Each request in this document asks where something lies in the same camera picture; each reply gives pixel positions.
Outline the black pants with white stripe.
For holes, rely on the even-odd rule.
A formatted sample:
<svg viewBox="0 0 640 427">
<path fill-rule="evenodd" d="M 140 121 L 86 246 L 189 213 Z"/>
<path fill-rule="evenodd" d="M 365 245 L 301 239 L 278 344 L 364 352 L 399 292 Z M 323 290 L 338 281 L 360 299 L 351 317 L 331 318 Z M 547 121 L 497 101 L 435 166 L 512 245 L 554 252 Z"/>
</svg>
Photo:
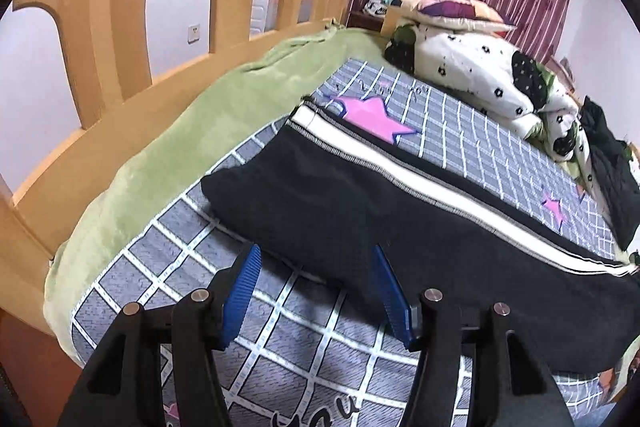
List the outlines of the black pants with white stripe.
<svg viewBox="0 0 640 427">
<path fill-rule="evenodd" d="M 555 372 L 612 367 L 639 335 L 639 271 L 311 101 L 243 165 L 201 181 L 222 224 L 382 310 L 380 245 L 409 299 L 502 301 Z"/>
</svg>

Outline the blue checked star blanket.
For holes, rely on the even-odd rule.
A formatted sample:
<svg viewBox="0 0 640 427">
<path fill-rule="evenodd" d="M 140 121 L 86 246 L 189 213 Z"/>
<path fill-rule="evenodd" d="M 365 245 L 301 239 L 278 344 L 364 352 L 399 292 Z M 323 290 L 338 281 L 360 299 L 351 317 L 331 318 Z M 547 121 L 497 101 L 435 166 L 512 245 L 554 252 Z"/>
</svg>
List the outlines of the blue checked star blanket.
<svg viewBox="0 0 640 427">
<path fill-rule="evenodd" d="M 342 116 L 373 100 L 411 128 L 396 144 L 462 176 L 570 245 L 610 261 L 614 235 L 597 203 L 546 156 L 442 90 L 397 69 L 351 58 L 314 90 Z M 232 421 L 240 426 L 393 426 L 416 365 L 382 321 L 370 279 L 374 244 L 393 239 L 400 211 L 379 186 L 305 207 L 262 242 L 262 272 L 239 336 L 216 355 Z M 201 187 L 183 192 L 122 248 L 72 315 L 73 346 L 88 360 L 118 308 L 170 305 L 228 267 L 252 224 L 217 217 Z"/>
</svg>

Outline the green fleece bed sheet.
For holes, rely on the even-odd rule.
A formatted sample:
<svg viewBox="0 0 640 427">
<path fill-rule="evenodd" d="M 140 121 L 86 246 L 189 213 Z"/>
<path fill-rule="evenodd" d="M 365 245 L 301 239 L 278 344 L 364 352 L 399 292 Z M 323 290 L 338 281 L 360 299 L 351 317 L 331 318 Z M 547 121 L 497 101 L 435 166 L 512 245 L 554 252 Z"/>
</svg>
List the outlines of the green fleece bed sheet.
<svg viewBox="0 0 640 427">
<path fill-rule="evenodd" d="M 72 315 L 91 283 L 149 221 L 255 131 L 287 114 L 349 57 L 382 64 L 386 40 L 335 24 L 286 39 L 214 80 L 82 214 L 56 252 L 44 283 L 43 316 L 58 344 L 84 363 Z"/>
</svg>

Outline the white strawberry print quilt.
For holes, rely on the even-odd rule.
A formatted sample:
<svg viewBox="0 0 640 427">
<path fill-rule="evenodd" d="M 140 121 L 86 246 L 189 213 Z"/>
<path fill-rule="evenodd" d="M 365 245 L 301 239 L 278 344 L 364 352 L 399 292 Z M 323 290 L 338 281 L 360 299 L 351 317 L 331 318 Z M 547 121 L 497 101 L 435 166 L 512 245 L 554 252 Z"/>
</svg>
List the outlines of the white strawberry print quilt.
<svg viewBox="0 0 640 427">
<path fill-rule="evenodd" d="M 579 182 L 612 233 L 580 123 L 584 102 L 577 103 L 554 72 L 503 38 L 414 20 L 398 23 L 384 56 L 403 72 L 454 91 L 501 127 L 540 146 L 553 161 L 576 162 Z M 623 253 L 634 256 L 638 251 L 639 227 Z"/>
</svg>

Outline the black quilted jacket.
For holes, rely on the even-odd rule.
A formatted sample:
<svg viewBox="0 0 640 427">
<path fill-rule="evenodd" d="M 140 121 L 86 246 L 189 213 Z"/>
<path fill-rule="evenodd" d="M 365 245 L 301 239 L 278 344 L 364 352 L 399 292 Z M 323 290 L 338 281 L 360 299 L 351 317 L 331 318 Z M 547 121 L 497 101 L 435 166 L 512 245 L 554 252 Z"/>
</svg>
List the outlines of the black quilted jacket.
<svg viewBox="0 0 640 427">
<path fill-rule="evenodd" d="M 608 206 L 610 228 L 626 251 L 639 226 L 639 185 L 629 166 L 630 150 L 608 129 L 604 110 L 589 96 L 582 103 L 580 123 L 589 142 L 594 177 Z"/>
</svg>

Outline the purple patterned cushion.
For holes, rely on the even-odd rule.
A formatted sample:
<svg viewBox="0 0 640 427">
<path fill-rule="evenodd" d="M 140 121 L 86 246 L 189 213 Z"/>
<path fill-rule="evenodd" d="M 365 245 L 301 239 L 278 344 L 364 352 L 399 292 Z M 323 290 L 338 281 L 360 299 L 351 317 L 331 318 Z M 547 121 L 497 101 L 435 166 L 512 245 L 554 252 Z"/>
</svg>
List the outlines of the purple patterned cushion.
<svg viewBox="0 0 640 427">
<path fill-rule="evenodd" d="M 480 0 L 390 0 L 401 16 L 442 29 L 505 34 L 516 26 Z"/>
</svg>

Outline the white wall socket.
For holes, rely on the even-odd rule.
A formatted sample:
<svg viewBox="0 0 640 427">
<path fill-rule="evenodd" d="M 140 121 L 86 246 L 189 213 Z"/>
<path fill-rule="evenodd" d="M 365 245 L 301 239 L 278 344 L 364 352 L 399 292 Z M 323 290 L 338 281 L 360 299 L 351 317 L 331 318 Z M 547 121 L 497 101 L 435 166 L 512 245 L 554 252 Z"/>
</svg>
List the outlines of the white wall socket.
<svg viewBox="0 0 640 427">
<path fill-rule="evenodd" d="M 201 38 L 201 25 L 194 24 L 188 27 L 188 35 L 186 36 L 186 42 L 193 44 L 198 42 Z"/>
</svg>

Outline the wooden bed frame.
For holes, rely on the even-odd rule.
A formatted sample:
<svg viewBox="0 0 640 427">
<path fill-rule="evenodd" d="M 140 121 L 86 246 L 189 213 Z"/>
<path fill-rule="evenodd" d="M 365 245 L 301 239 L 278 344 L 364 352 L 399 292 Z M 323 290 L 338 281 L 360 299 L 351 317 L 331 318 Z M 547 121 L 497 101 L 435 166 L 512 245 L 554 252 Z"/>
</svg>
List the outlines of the wooden bed frame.
<svg viewBox="0 0 640 427">
<path fill-rule="evenodd" d="M 44 272 L 90 199 L 126 159 L 166 129 L 209 83 L 281 40 L 326 27 L 347 0 L 212 0 L 208 53 L 153 79 L 148 61 L 145 0 L 10 0 L 49 11 L 82 127 L 36 170 L 20 194 L 1 199 L 1 304 L 43 329 Z M 212 335 L 172 312 L 212 312 L 205 288 L 168 306 L 128 303 L 68 399 L 64 426 L 159 426 L 162 388 L 171 367 L 191 371 L 177 381 L 180 405 L 210 425 L 227 422 Z"/>
</svg>

